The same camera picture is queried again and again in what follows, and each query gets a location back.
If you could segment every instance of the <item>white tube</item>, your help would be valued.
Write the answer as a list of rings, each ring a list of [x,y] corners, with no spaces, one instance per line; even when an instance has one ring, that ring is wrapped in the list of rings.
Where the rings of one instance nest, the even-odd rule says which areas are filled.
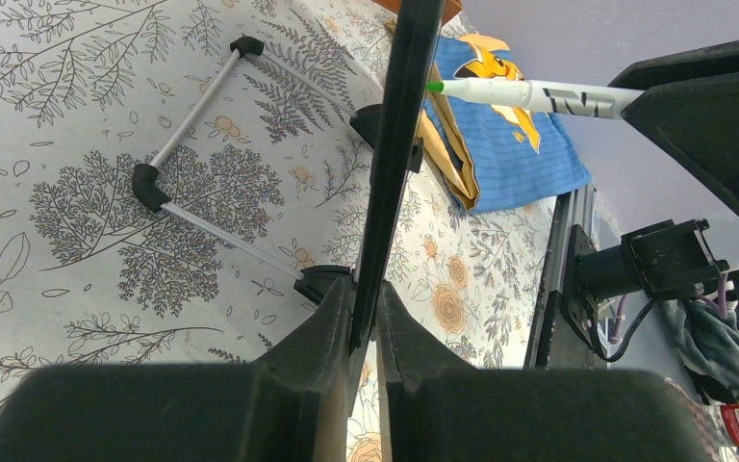
[[[196,119],[196,117],[199,115],[200,112],[202,112],[202,108],[205,107],[205,105],[208,103],[208,101],[211,100],[211,97],[214,95],[214,92],[217,90],[219,85],[222,84],[222,81],[225,79],[225,76],[228,75],[228,71],[231,70],[231,68],[234,66],[234,64],[237,62],[237,60],[240,58],[240,50],[234,50],[233,53],[231,53],[231,57],[228,58],[228,61],[225,62],[225,65],[222,67],[222,70],[217,74],[217,77],[214,78],[214,80],[211,81],[211,84],[208,86],[208,89],[205,90],[205,92],[202,94],[202,97],[199,98],[199,102],[194,105],[191,112],[188,114],[188,116],[183,120],[183,123],[180,124],[179,127],[177,127],[177,130],[174,131],[174,134],[171,135],[171,138],[168,139],[166,142],[166,145],[163,146],[162,149],[160,149],[160,152],[158,152],[154,159],[151,160],[148,164],[152,167],[160,168],[160,166],[168,159],[168,156],[171,154],[171,151],[174,150],[175,147],[177,147],[177,144],[180,142],[180,140],[183,138],[183,136],[186,134],[186,132],[191,128],[191,125],[193,124],[193,121]]]
[[[319,86],[316,85],[315,82],[313,82],[312,80],[308,79],[301,72],[299,72],[299,71],[293,69],[292,67],[290,67],[289,65],[283,63],[282,60],[280,60],[276,55],[274,55],[274,54],[270,53],[269,51],[265,50],[265,51],[262,52],[262,56],[264,56],[268,61],[270,61],[270,62],[278,65],[279,67],[287,70],[288,73],[291,74],[293,77],[295,77],[296,80],[298,80],[302,84],[304,84],[307,87],[309,87],[310,90],[315,91],[316,93],[320,94],[327,101],[333,103],[333,106],[341,109],[342,112],[344,112],[345,114],[347,114],[350,118],[355,117],[355,111],[349,109],[349,106],[347,106],[343,101],[341,101],[339,99],[336,99],[333,95],[331,95],[327,91],[324,91],[324,90],[320,89]]]
[[[192,214],[191,212],[187,212],[177,207],[171,202],[167,202],[161,205],[160,208],[162,208],[166,212],[169,212],[170,214],[176,217],[184,219],[185,221],[196,226],[197,228],[211,235],[214,235],[222,239],[225,242],[231,245],[234,245],[236,248],[241,249],[246,253],[249,253],[250,255],[276,268],[277,270],[281,270],[285,272],[286,274],[295,278],[298,281],[300,281],[301,278],[304,277],[304,275],[298,269],[295,269],[291,267],[290,265],[286,264],[285,262],[279,260],[278,258],[270,255],[269,253],[264,252],[262,249],[259,249],[251,244],[248,244],[245,241],[237,238],[236,236],[233,236],[232,234],[225,232],[225,230],[223,230],[222,228],[209,223],[208,221]]]
[[[470,78],[444,81],[443,86],[443,94],[472,103],[510,106],[543,113],[616,119],[621,119],[622,110],[643,93],[641,90],[541,80]]]

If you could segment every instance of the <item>gray wall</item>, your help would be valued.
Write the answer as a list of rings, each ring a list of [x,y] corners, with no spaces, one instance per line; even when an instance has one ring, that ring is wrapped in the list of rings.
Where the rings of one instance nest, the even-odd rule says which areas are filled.
[[[739,0],[466,0],[464,8],[481,34],[507,41],[523,73],[539,80],[606,85],[637,61],[739,39]],[[666,218],[736,219],[629,125],[563,122],[623,231]]]

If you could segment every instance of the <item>tablecloth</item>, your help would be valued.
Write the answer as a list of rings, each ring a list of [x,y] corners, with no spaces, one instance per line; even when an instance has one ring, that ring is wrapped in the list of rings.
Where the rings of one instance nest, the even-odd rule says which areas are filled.
[[[251,361],[315,311],[281,271],[145,212],[130,169],[242,34],[351,108],[380,102],[390,17],[364,0],[0,0],[0,409],[52,364]],[[443,33],[470,29],[461,14]],[[161,184],[294,267],[351,265],[371,150],[346,119],[286,71],[242,60]],[[424,163],[387,277],[459,356],[520,367],[552,207],[463,217]],[[350,461],[381,457],[374,355]]]

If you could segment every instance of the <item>blue fabric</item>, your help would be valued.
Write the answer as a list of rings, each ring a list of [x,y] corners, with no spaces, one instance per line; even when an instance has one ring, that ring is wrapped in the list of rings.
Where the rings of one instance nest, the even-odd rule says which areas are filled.
[[[489,51],[511,61],[507,51]],[[443,80],[453,80],[458,67],[475,57],[468,43],[443,37],[438,41],[435,62]],[[531,114],[541,136],[537,153],[528,140],[517,140],[515,132],[520,132],[520,127],[505,120],[491,106],[469,103],[453,96],[448,101],[474,164],[474,176],[480,189],[480,197],[473,210],[475,213],[520,207],[590,183],[591,174],[579,162],[556,115]],[[426,101],[425,109],[451,151],[446,127],[441,126],[429,101]],[[460,162],[453,152],[450,155],[454,157],[453,162]]]

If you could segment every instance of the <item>orange box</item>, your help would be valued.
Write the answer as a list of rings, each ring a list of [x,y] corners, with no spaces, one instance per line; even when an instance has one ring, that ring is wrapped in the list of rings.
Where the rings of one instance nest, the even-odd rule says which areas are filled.
[[[372,0],[378,5],[386,8],[387,10],[397,14],[400,10],[400,0]],[[463,4],[460,0],[446,0],[446,11],[444,12],[443,24],[446,24],[452,17],[463,10]]]

